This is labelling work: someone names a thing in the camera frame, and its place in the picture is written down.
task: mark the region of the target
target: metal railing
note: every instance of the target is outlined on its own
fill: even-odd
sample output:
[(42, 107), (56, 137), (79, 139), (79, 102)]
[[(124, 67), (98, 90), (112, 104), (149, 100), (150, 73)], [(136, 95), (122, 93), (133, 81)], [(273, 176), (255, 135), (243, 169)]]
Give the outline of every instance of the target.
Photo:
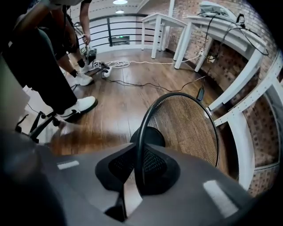
[[(96, 25), (96, 26), (92, 26), (90, 27), (90, 29), (93, 29), (93, 28), (98, 28), (98, 27), (101, 27), (101, 26), (107, 26), (107, 29), (106, 30), (101, 30), (101, 31), (97, 31), (97, 32), (93, 32), (91, 33), (91, 37), (94, 35), (94, 34), (99, 34), (99, 33), (102, 33), (102, 32), (108, 32), (108, 36), (104, 36), (104, 37), (99, 37), (99, 38), (94, 38), (94, 39), (91, 39), (91, 42), (92, 41), (97, 41), (97, 40), (100, 40), (100, 39), (104, 39), (104, 38), (107, 38), (109, 41), (108, 42), (105, 42), (105, 43), (102, 43), (102, 44), (97, 44), (97, 45), (93, 45), (92, 47), (98, 47), (98, 46), (102, 46), (102, 45), (109, 45), (110, 47), (112, 47), (114, 44), (116, 43), (121, 43), (121, 42), (141, 42), (141, 40), (127, 40), (127, 41), (113, 41), (113, 37), (115, 36), (130, 36), (130, 35), (135, 35), (135, 36), (142, 36), (142, 34), (137, 34), (137, 33), (134, 33), (134, 32), (131, 32), (130, 34), (123, 34), (123, 32), (121, 34), (115, 34), (115, 35), (112, 35), (112, 31), (114, 30), (126, 30), (126, 29), (135, 29), (135, 30), (141, 30), (142, 28), (141, 27), (121, 27), (121, 28), (112, 28), (111, 29), (111, 24), (119, 24), (119, 23), (136, 23), (136, 24), (142, 24), (141, 21), (119, 21), (119, 22), (110, 22), (110, 18), (116, 18), (116, 17), (146, 17), (148, 15), (146, 14), (123, 14), (123, 15), (108, 15), (108, 16), (102, 16), (102, 17), (97, 17), (97, 18), (94, 18), (94, 19), (91, 19), (90, 20), (90, 23), (91, 22), (94, 22), (94, 21), (99, 21), (99, 20), (103, 20), (103, 19), (106, 19), (107, 20), (107, 23), (102, 23), (102, 24), (99, 24), (99, 25)], [(78, 27), (80, 26), (80, 23), (75, 23), (75, 26)], [(145, 37), (154, 37), (154, 35), (152, 34), (147, 34), (147, 31), (149, 30), (152, 30), (154, 31), (154, 29), (151, 29), (151, 28), (145, 28)], [(80, 36), (79, 39), (82, 39), (82, 36), (80, 33), (78, 33), (78, 36)]]

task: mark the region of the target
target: black sock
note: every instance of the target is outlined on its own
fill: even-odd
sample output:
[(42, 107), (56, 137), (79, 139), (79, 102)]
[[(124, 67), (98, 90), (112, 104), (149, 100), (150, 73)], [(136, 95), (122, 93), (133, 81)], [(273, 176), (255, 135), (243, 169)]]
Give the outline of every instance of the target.
[(79, 64), (80, 68), (83, 68), (84, 65), (85, 65), (84, 60), (83, 60), (83, 59), (80, 59), (80, 60), (78, 61), (78, 64)]
[(76, 70), (73, 70), (70, 74), (75, 78), (77, 73), (78, 72)]

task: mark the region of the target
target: black railing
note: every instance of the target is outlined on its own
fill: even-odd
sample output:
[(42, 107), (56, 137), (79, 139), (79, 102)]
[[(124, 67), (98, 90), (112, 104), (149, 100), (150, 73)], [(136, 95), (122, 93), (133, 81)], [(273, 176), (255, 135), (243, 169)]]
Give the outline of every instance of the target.
[[(94, 45), (93, 47), (97, 47), (97, 46), (101, 46), (101, 45), (108, 45), (108, 44), (109, 44), (110, 47), (112, 47), (113, 44), (121, 43), (121, 42), (133, 42), (133, 41), (141, 42), (141, 40), (123, 40), (123, 41), (113, 41), (112, 40), (112, 37), (116, 37), (116, 36), (129, 36), (129, 35), (141, 36), (142, 35), (142, 34), (115, 34), (115, 35), (111, 34), (111, 31), (114, 31), (114, 30), (123, 30), (123, 29), (141, 30), (142, 29), (141, 27), (122, 27), (122, 28), (113, 28), (113, 29), (111, 29), (111, 26), (110, 26), (111, 24), (117, 24), (117, 23), (142, 23), (141, 21), (110, 22), (110, 18), (114, 18), (114, 17), (129, 17), (129, 16), (131, 16), (131, 17), (146, 17), (148, 15), (146, 15), (146, 14), (122, 14), (122, 15), (101, 16), (101, 17), (97, 17), (97, 18), (91, 19), (90, 22), (94, 22), (94, 21), (98, 21), (98, 20), (102, 20), (102, 19), (106, 19), (107, 20), (107, 23), (103, 23), (103, 24), (100, 24), (100, 25), (96, 25), (96, 26), (90, 27), (90, 29), (92, 29), (92, 28), (97, 28), (97, 27), (100, 27), (100, 26), (107, 25), (107, 30), (97, 31), (97, 32), (91, 33), (91, 35), (99, 34), (99, 33), (102, 33), (102, 32), (108, 32), (108, 36), (101, 37), (101, 38), (94, 38), (94, 39), (91, 39), (91, 41), (96, 41), (96, 40), (100, 40), (100, 39), (104, 39), (104, 38), (107, 38), (109, 40), (109, 42), (106, 42), (106, 43), (103, 43), (103, 44), (99, 44), (99, 45)], [(145, 36), (154, 37), (154, 35), (152, 35), (152, 34), (145, 34)]]

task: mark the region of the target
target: person's arm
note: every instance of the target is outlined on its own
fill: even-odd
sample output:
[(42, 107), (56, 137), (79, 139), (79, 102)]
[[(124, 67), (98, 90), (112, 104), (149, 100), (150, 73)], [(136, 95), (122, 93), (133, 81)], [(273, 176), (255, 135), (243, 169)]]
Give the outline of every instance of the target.
[(90, 3), (82, 2), (80, 5), (80, 24), (83, 28), (84, 37), (83, 41), (86, 45), (90, 43), (90, 29), (89, 29), (89, 17), (88, 17), (88, 10), (89, 10)]
[(34, 29), (43, 18), (50, 12), (50, 8), (41, 2), (37, 3), (21, 20), (17, 23), (13, 30), (12, 40), (14, 37)]
[(62, 7), (52, 10), (51, 11), (52, 17), (56, 21), (57, 25), (61, 27), (62, 29), (66, 29), (66, 33), (69, 34), (70, 41), (72, 43), (72, 46), (76, 44), (76, 32), (71, 26), (69, 20), (67, 18), (64, 18), (64, 13), (62, 10)]

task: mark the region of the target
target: nike swoosh logo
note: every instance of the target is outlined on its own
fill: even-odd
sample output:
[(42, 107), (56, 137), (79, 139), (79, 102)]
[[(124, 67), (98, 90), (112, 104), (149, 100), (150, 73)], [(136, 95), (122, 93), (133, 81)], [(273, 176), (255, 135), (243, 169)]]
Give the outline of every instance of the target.
[(66, 116), (64, 116), (64, 117), (69, 117), (69, 116), (71, 116), (71, 115), (73, 115), (73, 114), (76, 114), (76, 110), (72, 110), (72, 113), (71, 113), (71, 114), (66, 115)]

